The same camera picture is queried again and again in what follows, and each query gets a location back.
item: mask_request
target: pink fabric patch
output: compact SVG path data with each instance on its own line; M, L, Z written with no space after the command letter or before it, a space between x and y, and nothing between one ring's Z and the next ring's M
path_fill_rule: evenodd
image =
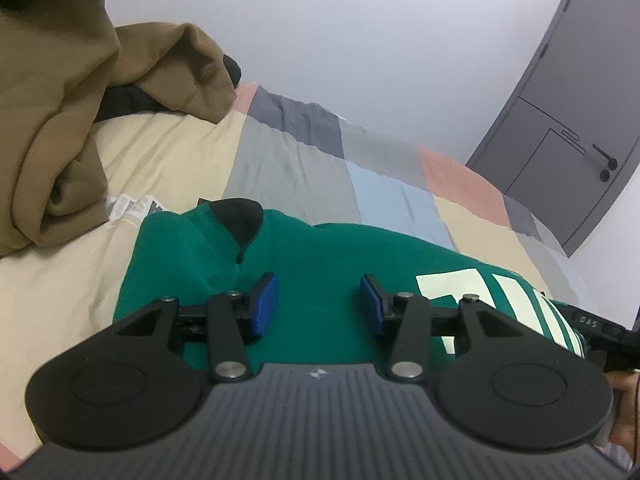
M427 148L419 148L427 189L460 204L470 213L511 228L502 193L466 166Z
M256 83L240 83L236 88L236 102L234 108L241 114L247 115L249 113L249 106L251 101L254 100L255 92L258 89Z
M11 471L11 469L18 467L21 463L22 460L0 444L0 469L2 469L2 471Z

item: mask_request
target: bed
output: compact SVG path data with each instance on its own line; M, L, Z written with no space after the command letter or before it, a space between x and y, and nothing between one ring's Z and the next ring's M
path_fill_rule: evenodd
M111 323L143 219L246 197L310 224L353 222L428 240L597 313L560 245L526 208L445 155L241 83L220 124L139 113L94 124L109 221L0 260L0 466L39 445L24 387L41 364Z

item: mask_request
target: silver bolt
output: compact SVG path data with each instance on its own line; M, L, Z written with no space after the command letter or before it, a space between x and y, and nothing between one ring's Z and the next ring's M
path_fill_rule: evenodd
M220 377L235 379L246 373L246 366L238 361L222 361L216 365L215 371Z
M413 361L400 361L391 367L391 373L403 379L413 379L422 373L422 367Z

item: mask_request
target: door frame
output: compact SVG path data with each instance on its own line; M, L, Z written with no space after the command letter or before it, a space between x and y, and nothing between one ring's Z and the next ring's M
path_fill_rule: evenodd
M494 124L489 128L487 134L484 136L480 144L476 150L472 153L469 160L466 162L466 166L471 170L474 168L475 163L478 161L480 156L484 153L484 150L487 149L489 144L492 142L495 134L498 132L502 123L507 118L513 105L516 102L518 96L522 93L525 85L529 81L533 71L536 69L538 62L540 61L540 55L545 49L547 43L551 40L554 32L556 31L556 27L560 23L560 19L562 18L562 14L567 9L569 2L571 0L560 0L558 8L556 9L556 13L549 24L548 29L540 45L536 49L533 58L529 62L527 69L524 71L524 74L518 81L518 84L514 88L511 96L508 101L502 108L502 111L494 121ZM638 126L638 134L640 136L640 125ZM616 201L620 192L622 192L623 188L626 186L626 183L631 179L631 176L636 171L638 164L640 163L640 142L636 140L635 145L633 146L631 152L628 154L627 158L624 161L621 161L619 170L616 171L615 174L612 175L611 182L607 190L604 192L600 200L596 203L596 205L591 209L590 213L587 217L582 221L582 223L578 226L578 228L574 231L574 233L569 237L569 239L562 244L562 248L564 252L571 256L575 250L580 247L580 245L587 239L587 237L591 234L591 232L596 228L596 226L600 223L603 216L606 215L607 211L611 208L613 203Z

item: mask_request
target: door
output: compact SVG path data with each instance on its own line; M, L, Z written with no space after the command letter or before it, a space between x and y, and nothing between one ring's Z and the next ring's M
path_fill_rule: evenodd
M571 241L570 252L640 158L629 159L640 136L638 16L640 0L565 0L540 56L469 162L565 249Z

